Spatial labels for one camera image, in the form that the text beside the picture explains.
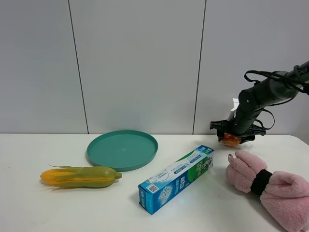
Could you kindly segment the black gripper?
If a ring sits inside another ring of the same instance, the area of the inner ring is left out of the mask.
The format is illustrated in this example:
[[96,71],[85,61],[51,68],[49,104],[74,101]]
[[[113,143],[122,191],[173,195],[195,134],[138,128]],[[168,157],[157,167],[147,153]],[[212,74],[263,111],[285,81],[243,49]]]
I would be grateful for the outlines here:
[[240,137],[240,144],[254,141],[255,135],[266,134],[266,130],[257,125],[251,124],[250,126],[244,126],[233,121],[220,120],[220,121],[211,121],[210,130],[217,130],[218,141],[221,142],[225,139],[225,135],[230,134],[235,137]]

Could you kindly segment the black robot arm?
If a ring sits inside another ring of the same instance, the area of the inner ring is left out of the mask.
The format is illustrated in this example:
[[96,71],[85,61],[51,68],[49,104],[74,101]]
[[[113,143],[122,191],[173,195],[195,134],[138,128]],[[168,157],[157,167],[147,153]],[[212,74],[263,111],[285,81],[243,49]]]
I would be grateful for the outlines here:
[[210,122],[218,141],[227,146],[237,146],[264,136],[267,127],[258,120],[267,107],[292,101],[298,93],[309,93],[309,64],[295,65],[290,72],[249,70],[244,78],[254,84],[242,90],[234,101],[228,119]]

